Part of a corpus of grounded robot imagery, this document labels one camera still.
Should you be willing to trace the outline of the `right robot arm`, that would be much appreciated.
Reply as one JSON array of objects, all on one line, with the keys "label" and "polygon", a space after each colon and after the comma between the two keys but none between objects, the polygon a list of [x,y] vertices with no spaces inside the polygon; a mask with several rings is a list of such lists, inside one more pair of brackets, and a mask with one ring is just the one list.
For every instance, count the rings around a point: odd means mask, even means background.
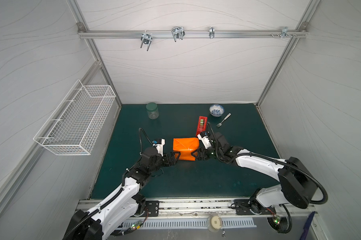
[{"label": "right robot arm", "polygon": [[191,153],[197,160],[215,158],[224,164],[257,171],[278,182],[275,186],[257,189],[244,204],[256,215],[275,205],[291,204],[306,209],[310,204],[323,205],[328,201],[324,186],[298,158],[276,159],[231,146],[220,133],[201,132],[197,138],[203,144]]}]

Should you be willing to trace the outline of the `orange wrapping paper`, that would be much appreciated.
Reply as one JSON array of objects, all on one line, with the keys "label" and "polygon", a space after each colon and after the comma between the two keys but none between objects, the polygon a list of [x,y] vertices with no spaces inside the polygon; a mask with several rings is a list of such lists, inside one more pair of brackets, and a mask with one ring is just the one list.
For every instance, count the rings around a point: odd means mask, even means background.
[{"label": "orange wrapping paper", "polygon": [[191,153],[198,148],[198,138],[173,139],[173,151],[180,153],[179,160],[181,161],[195,161],[195,157],[193,157]]}]

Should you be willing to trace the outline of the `blue white ceramic bowl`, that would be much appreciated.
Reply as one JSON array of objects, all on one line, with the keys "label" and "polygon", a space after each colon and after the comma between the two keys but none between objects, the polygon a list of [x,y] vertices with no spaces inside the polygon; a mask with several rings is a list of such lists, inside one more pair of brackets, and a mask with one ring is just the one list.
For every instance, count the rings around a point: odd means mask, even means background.
[{"label": "blue white ceramic bowl", "polygon": [[221,117],[224,114],[224,107],[219,104],[212,104],[209,107],[209,112],[213,117]]}]

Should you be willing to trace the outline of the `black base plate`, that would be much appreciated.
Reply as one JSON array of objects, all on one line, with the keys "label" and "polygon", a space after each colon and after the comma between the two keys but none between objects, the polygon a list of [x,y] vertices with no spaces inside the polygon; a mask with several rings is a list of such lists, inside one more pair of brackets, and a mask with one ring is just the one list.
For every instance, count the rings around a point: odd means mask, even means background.
[{"label": "black base plate", "polygon": [[159,201],[144,201],[138,204],[134,217],[157,217],[159,215]]},{"label": "black base plate", "polygon": [[230,208],[235,210],[236,215],[272,215],[274,211],[263,207],[260,204],[250,201],[249,199],[235,199]]}]

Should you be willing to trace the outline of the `red tape dispenser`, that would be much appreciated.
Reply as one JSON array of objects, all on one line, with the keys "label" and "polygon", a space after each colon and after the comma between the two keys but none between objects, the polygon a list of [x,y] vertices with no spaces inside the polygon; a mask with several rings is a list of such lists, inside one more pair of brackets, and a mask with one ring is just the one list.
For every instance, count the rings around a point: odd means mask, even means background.
[{"label": "red tape dispenser", "polygon": [[207,117],[199,116],[199,118],[198,118],[198,124],[197,124],[197,128],[196,128],[196,134],[195,134],[196,137],[197,137],[201,132],[204,132],[204,131],[205,131],[206,125],[207,125]]}]

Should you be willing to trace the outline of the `silver fork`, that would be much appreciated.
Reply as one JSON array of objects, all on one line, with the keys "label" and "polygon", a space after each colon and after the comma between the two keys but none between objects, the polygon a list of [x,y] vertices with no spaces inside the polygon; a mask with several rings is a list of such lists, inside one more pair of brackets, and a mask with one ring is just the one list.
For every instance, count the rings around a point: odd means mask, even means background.
[{"label": "silver fork", "polygon": [[217,125],[217,128],[220,128],[222,124],[231,116],[231,113],[228,113]]}]

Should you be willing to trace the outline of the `aluminium cross rail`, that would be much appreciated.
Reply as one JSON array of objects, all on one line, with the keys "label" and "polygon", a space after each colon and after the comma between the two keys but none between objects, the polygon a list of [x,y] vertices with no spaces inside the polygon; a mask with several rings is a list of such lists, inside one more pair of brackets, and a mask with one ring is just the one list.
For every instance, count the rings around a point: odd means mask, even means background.
[{"label": "aluminium cross rail", "polygon": [[[217,30],[215,29],[214,39],[249,39],[249,38],[272,38],[270,34],[278,34],[281,30]],[[184,39],[210,39],[209,29],[207,30],[185,30]],[[289,30],[296,34],[297,38],[305,38],[308,31]],[[154,31],[85,31],[79,33],[81,39],[140,39],[141,35],[147,33],[153,39],[172,39],[170,30]]]}]

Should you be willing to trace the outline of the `round white puck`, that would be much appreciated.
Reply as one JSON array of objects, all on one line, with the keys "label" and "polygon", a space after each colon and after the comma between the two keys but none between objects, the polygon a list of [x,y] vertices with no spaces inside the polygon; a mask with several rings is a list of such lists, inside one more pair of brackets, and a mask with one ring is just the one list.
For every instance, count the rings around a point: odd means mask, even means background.
[{"label": "round white puck", "polygon": [[207,218],[207,229],[212,232],[216,233],[221,230],[223,227],[223,222],[221,217],[218,215],[211,215]]}]

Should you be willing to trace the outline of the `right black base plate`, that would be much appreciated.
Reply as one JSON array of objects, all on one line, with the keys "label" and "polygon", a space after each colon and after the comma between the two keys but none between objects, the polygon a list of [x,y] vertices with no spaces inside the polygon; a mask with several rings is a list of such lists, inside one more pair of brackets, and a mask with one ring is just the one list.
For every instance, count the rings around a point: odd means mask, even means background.
[{"label": "right black base plate", "polygon": [[249,199],[235,199],[230,208],[235,210],[236,215],[272,215],[274,211],[263,207],[260,204],[250,201]]}]

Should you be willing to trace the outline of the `left metal clamp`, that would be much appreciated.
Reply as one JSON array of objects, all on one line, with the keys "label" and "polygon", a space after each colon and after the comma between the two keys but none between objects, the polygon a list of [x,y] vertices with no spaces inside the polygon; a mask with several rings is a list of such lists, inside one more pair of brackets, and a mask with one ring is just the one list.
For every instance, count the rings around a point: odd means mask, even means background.
[{"label": "left metal clamp", "polygon": [[150,49],[152,41],[153,41],[153,38],[150,34],[147,34],[147,33],[142,34],[140,48],[142,48],[143,45],[147,45],[147,51],[148,51]]}]

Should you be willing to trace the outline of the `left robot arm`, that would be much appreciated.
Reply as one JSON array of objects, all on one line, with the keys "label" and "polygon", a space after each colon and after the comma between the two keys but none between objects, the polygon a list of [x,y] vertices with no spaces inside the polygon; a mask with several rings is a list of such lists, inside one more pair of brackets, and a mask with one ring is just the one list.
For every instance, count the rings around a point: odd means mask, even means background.
[{"label": "left robot arm", "polygon": [[161,154],[157,147],[145,149],[111,194],[86,212],[79,210],[72,216],[63,239],[106,240],[126,219],[141,215],[146,198],[139,194],[140,190],[153,173],[176,165],[180,155],[180,152]]}]

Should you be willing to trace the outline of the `right metal bracket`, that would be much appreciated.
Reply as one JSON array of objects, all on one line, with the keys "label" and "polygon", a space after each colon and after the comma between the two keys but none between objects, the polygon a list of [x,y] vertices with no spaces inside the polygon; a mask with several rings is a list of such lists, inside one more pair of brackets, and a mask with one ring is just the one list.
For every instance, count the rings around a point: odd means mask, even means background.
[{"label": "right metal bracket", "polygon": [[270,34],[270,36],[272,38],[279,38],[279,39],[283,39],[283,38],[286,38],[286,39],[293,39],[293,38],[297,38],[297,35],[296,34],[291,34],[288,30],[288,27],[284,27],[280,33],[274,35],[274,34]]}]

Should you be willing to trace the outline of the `metal clamp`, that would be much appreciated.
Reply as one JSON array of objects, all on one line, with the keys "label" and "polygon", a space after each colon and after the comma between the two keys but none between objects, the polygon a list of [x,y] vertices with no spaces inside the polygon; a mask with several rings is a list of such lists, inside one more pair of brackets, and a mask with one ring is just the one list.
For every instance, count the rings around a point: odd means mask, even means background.
[{"label": "metal clamp", "polygon": [[185,36],[184,28],[183,27],[174,27],[171,30],[172,36],[174,41],[176,42],[178,39],[183,40]]},{"label": "metal clamp", "polygon": [[140,48],[142,48],[143,45],[147,45],[147,51],[148,51],[150,49],[152,41],[153,41],[153,38],[150,34],[147,34],[147,33],[142,34]]}]

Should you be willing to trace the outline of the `green lid glass jar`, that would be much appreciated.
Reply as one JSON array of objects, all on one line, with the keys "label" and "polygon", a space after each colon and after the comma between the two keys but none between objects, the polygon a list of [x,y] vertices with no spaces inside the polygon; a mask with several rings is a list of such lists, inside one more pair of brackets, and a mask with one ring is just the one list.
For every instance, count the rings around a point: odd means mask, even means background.
[{"label": "green lid glass jar", "polygon": [[159,117],[159,108],[156,103],[151,102],[146,104],[146,111],[148,117],[152,120],[157,119]]}]

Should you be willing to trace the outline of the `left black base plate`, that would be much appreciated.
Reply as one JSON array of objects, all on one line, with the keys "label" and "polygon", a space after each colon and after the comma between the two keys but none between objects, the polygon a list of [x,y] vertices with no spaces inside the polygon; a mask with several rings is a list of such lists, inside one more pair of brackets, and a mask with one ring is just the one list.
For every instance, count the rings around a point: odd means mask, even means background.
[{"label": "left black base plate", "polygon": [[134,217],[157,217],[159,215],[159,201],[144,201],[138,204]]}]

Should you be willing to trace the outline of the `green table mat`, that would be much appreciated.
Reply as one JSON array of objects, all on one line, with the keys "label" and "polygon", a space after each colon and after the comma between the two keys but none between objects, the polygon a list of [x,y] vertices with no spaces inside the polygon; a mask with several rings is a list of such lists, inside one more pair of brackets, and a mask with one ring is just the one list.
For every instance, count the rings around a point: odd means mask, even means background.
[{"label": "green table mat", "polygon": [[[103,199],[118,187],[125,170],[139,160],[140,149],[147,148],[150,140],[165,139],[168,153],[173,139],[194,137],[199,116],[207,117],[214,132],[222,133],[230,145],[278,157],[255,105],[226,104],[224,109],[231,116],[217,128],[224,117],[212,117],[207,104],[159,105],[160,115],[154,120],[145,105],[123,105],[92,198]],[[156,172],[141,194],[148,198],[249,197],[259,188],[276,184],[267,175],[216,159],[179,161]]]}]

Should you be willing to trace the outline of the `blue handled tool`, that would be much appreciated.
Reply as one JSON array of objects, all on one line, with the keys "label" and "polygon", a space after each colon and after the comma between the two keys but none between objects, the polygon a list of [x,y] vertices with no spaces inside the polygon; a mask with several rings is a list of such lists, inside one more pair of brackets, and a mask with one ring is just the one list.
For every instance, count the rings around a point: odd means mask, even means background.
[{"label": "blue handled tool", "polygon": [[309,229],[310,229],[310,226],[311,226],[311,223],[313,221],[313,218],[314,218],[315,214],[316,214],[316,211],[313,211],[307,217],[307,220],[306,220],[306,222],[305,222],[305,224],[303,226],[303,232],[302,232],[299,240],[306,240]]}]

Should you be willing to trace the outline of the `middle metal clamp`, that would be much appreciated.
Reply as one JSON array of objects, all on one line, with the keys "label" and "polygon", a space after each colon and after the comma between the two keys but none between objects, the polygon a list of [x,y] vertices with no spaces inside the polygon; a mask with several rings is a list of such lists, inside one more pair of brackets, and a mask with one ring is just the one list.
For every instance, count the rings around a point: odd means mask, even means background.
[{"label": "middle metal clamp", "polygon": [[174,27],[171,30],[172,36],[174,41],[176,42],[178,39],[183,40],[185,36],[184,28],[183,27]]}]

